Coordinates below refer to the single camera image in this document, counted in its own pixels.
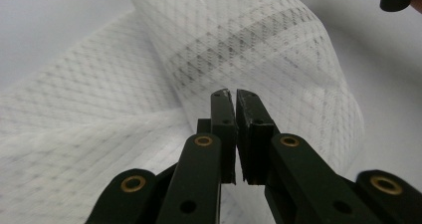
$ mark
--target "diamond grid pattern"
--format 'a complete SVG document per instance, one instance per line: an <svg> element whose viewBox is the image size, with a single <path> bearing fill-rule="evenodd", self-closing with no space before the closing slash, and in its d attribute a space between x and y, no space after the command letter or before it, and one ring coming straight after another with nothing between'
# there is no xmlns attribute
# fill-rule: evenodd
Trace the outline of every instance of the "diamond grid pattern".
<svg viewBox="0 0 422 224"><path fill-rule="evenodd" d="M250 90L280 130L303 136L334 170L345 171L363 134L361 114L323 25L300 1L132 1L153 31L191 126L209 114L212 91ZM259 191L249 199L247 190L230 190L244 210L253 212L251 201L266 206ZM254 215L270 215L260 211Z"/></svg>
<svg viewBox="0 0 422 224"><path fill-rule="evenodd" d="M132 1L141 22L122 16L0 94L0 222L84 222L118 173L174 163L222 88L259 94L334 170L351 162L361 114L300 1ZM222 191L222 223L274 222L262 188Z"/></svg>

